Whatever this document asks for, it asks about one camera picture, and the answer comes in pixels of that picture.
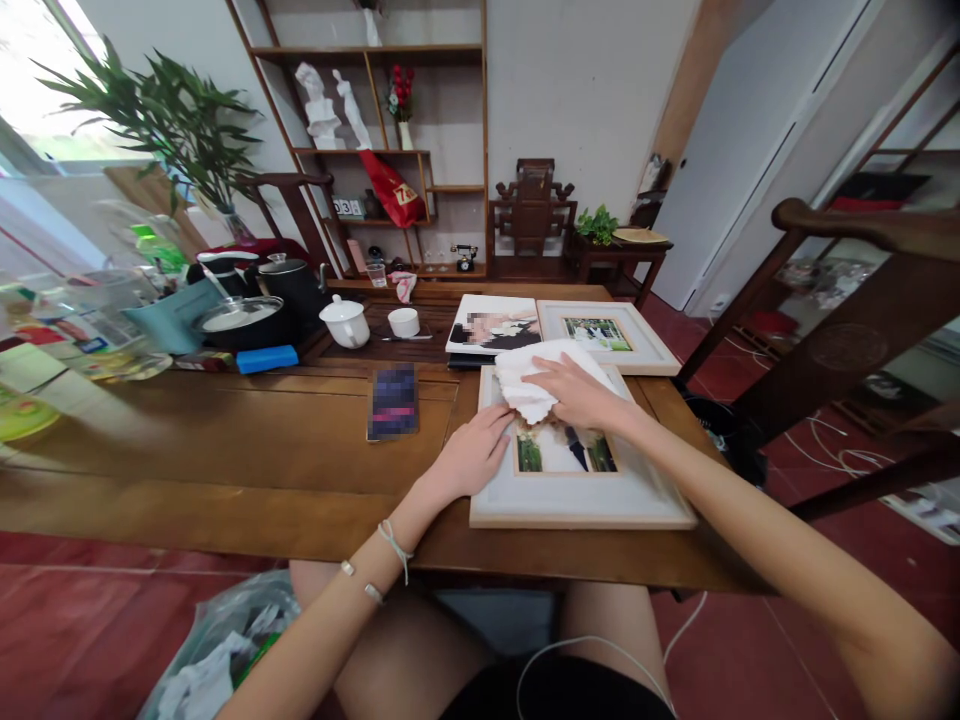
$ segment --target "smartphone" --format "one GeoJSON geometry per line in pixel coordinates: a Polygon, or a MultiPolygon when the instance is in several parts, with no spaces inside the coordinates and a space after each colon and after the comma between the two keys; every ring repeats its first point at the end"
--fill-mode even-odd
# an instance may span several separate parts
{"type": "Polygon", "coordinates": [[[389,370],[377,370],[367,418],[367,441],[395,440],[419,429],[416,367],[413,363],[400,363],[389,370]]]}

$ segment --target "bracelet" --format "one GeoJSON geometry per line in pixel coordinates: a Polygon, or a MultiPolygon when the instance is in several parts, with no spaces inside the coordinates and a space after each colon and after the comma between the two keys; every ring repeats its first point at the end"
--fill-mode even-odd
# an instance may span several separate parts
{"type": "Polygon", "coordinates": [[[390,520],[384,520],[379,525],[377,525],[377,532],[383,536],[383,539],[390,543],[390,547],[393,548],[393,551],[397,553],[397,557],[400,558],[400,562],[403,563],[403,584],[410,584],[410,570],[407,568],[407,560],[413,559],[413,553],[408,553],[400,545],[397,544],[396,539],[393,537],[393,526],[390,525],[390,520]]]}
{"type": "MultiPolygon", "coordinates": [[[[344,560],[343,562],[341,562],[341,563],[340,563],[340,569],[343,570],[343,572],[346,573],[346,575],[349,576],[349,577],[353,577],[354,574],[356,574],[356,572],[357,572],[357,569],[356,569],[353,565],[350,564],[350,561],[349,561],[349,560],[344,560]]],[[[383,605],[383,602],[384,602],[384,601],[383,601],[383,593],[381,593],[379,590],[377,590],[377,589],[373,586],[373,583],[367,583],[367,584],[364,586],[363,591],[364,591],[367,595],[369,595],[370,597],[372,597],[373,600],[374,600],[374,602],[377,603],[377,605],[381,605],[381,606],[383,605]]]]}

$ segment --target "bust sculpture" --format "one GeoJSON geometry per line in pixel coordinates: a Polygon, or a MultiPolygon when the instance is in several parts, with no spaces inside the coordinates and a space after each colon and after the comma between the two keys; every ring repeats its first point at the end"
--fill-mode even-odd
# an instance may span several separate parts
{"type": "Polygon", "coordinates": [[[343,123],[333,110],[333,100],[323,94],[323,80],[316,68],[307,63],[300,63],[297,68],[297,81],[307,90],[309,98],[304,109],[307,111],[307,132],[313,136],[313,142],[318,150],[339,150],[346,147],[346,143],[334,132],[343,123]]]}
{"type": "Polygon", "coordinates": [[[360,143],[359,150],[370,150],[373,145],[370,144],[370,133],[367,132],[366,125],[360,117],[360,108],[357,107],[357,101],[353,97],[353,87],[349,82],[343,79],[339,70],[333,71],[333,76],[337,79],[337,92],[343,98],[343,111],[347,114],[347,122],[353,128],[353,134],[357,136],[360,143]]]}

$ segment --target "blue sponge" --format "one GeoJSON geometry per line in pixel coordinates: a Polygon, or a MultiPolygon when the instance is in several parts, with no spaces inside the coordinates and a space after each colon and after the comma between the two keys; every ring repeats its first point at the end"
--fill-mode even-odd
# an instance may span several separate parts
{"type": "Polygon", "coordinates": [[[244,350],[237,353],[237,367],[244,375],[253,372],[273,370],[278,367],[290,367],[300,362],[293,345],[280,345],[262,350],[244,350]]]}

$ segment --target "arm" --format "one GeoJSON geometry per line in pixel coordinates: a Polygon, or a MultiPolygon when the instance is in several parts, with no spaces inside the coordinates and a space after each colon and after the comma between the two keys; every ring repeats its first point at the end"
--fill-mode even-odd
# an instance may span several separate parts
{"type": "Polygon", "coordinates": [[[876,575],[727,468],[697,452],[564,356],[535,359],[525,381],[559,402],[561,420],[612,432],[674,479],[686,498],[767,582],[824,625],[864,698],[884,720],[938,718],[960,658],[876,575]]]}
{"type": "MultiPolygon", "coordinates": [[[[394,538],[413,552],[437,514],[463,495],[479,492],[503,460],[513,413],[495,405],[477,413],[447,442],[433,466],[390,515],[394,538]]],[[[333,687],[360,632],[377,611],[367,583],[386,596],[403,564],[374,532],[350,558],[353,576],[340,572],[253,669],[218,720],[309,718],[333,687]]]]}

